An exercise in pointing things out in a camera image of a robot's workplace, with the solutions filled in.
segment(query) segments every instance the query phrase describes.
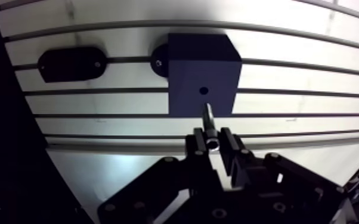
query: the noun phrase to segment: black cube block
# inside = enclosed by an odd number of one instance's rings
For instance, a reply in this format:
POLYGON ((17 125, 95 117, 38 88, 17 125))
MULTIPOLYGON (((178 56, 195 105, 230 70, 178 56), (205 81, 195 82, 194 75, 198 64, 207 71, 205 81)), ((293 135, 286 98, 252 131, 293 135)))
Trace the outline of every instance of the black cube block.
POLYGON ((171 33, 168 48, 170 116, 200 117, 206 102, 230 116, 242 60, 227 35, 171 33))

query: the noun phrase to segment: screw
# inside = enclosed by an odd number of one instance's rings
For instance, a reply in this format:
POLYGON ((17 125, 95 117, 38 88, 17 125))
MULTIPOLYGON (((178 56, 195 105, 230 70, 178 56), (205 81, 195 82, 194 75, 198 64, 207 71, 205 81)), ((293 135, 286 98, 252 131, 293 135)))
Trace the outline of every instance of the screw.
POLYGON ((144 207, 145 207, 145 203, 143 203, 142 201, 138 201, 137 203, 134 204, 135 209, 141 209, 144 207))
POLYGON ((272 158, 278 158, 280 155, 278 155, 277 153, 270 153, 270 156, 272 158))
POLYGON ((337 186, 336 190, 337 190, 338 192, 340 192, 341 194, 344 192, 344 189, 343 189, 343 187, 341 187, 341 186, 337 186))
POLYGON ((104 209, 106 211, 113 211, 116 209, 116 206, 114 204, 106 204, 106 206, 104 206, 104 209))
POLYGON ((241 150, 241 153, 243 153, 243 154, 249 154, 249 150, 241 150))
POLYGON ((172 157, 166 157, 166 158, 164 158, 164 161, 169 163, 169 162, 174 161, 174 159, 172 157))
POLYGON ((277 211, 279 211, 280 213, 284 213, 285 210, 287 209, 287 207, 285 206, 285 204, 281 203, 281 202, 276 202, 273 204, 273 208, 277 211))
POLYGON ((212 216, 216 219, 223 219, 227 217, 227 211, 224 209, 215 209, 212 211, 212 216))

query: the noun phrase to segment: metal pin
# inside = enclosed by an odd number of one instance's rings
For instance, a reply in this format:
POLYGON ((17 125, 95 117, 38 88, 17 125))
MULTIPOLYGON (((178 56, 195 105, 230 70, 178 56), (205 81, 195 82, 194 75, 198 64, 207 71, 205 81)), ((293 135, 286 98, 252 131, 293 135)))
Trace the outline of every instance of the metal pin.
POLYGON ((203 130, 206 134, 206 145, 209 150, 216 151, 219 148, 218 132, 214 125, 214 116, 212 107, 206 103, 203 105, 203 130))

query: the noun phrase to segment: black oval mount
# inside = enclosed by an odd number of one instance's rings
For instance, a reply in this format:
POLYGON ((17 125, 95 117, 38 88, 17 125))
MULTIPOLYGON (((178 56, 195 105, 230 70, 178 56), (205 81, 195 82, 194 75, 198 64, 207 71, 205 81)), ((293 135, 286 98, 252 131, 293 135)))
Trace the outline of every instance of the black oval mount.
POLYGON ((93 46, 52 49, 38 60, 38 69, 45 82, 73 82, 96 79, 107 66, 102 50, 93 46))
POLYGON ((158 46, 150 56, 150 67, 159 76, 168 77, 168 44, 158 46))

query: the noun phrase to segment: black block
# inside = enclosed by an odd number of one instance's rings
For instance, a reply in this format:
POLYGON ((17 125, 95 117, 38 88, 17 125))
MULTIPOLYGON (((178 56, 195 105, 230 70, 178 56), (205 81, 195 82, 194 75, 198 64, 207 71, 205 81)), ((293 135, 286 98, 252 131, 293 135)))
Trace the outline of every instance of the black block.
POLYGON ((45 82, 95 79, 104 73, 106 65, 103 51, 91 46, 49 50, 38 61, 45 82))
POLYGON ((208 102, 214 116, 230 116, 242 60, 229 38, 172 33, 168 48, 169 114, 200 117, 208 102))

